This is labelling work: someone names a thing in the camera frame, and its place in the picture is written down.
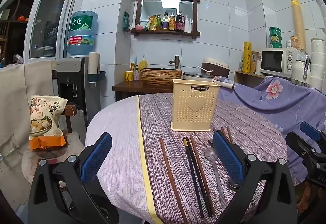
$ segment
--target heart emblem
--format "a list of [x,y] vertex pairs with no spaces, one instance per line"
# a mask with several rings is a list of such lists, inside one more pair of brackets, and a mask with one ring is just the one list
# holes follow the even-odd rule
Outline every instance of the heart emblem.
[[189,108],[191,110],[193,110],[194,112],[199,111],[200,109],[202,109],[204,107],[204,105],[206,104],[206,97],[204,96],[189,96],[188,100],[187,100],[187,104],[189,106]]

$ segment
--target white kettle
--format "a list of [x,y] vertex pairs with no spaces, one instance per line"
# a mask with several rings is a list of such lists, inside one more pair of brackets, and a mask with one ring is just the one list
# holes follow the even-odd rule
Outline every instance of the white kettle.
[[297,59],[292,68],[291,83],[310,87],[310,57],[305,51],[305,60]]

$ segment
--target green container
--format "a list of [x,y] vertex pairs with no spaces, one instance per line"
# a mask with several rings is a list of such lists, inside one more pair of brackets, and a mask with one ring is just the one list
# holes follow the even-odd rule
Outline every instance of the green container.
[[270,27],[269,33],[270,33],[270,35],[281,36],[282,31],[281,31],[281,29],[279,29],[277,27]]
[[282,43],[282,37],[277,35],[269,35],[270,42]]
[[277,43],[277,42],[271,42],[270,43],[270,47],[271,48],[281,48],[282,44],[281,43]]

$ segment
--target purple striped tablecloth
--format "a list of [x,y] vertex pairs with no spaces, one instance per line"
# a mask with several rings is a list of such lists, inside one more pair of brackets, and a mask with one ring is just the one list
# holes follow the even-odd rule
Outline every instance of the purple striped tablecloth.
[[[86,145],[91,145],[102,132],[112,135],[112,149],[97,176],[113,205],[150,223],[183,223],[164,164],[159,138],[164,140],[172,174],[189,223],[214,223],[223,209],[220,204],[212,165],[204,157],[207,140],[213,132],[175,132],[172,120],[172,94],[147,94],[130,97],[100,111],[87,129]],[[250,109],[218,100],[212,125],[229,125],[234,143],[245,153],[260,160],[287,158],[286,144],[275,126]],[[202,198],[205,218],[201,219],[183,137],[193,135],[212,196],[215,216],[209,218]],[[226,203],[235,194],[226,182],[227,172],[216,163]],[[249,217],[262,193],[264,182],[257,187],[247,210]]]

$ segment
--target orange package bottom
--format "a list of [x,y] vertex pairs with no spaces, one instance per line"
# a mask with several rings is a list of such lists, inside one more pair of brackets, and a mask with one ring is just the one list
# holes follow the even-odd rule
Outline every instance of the orange package bottom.
[[30,139],[29,146],[31,150],[41,147],[61,147],[66,144],[65,137],[62,136],[39,136]]

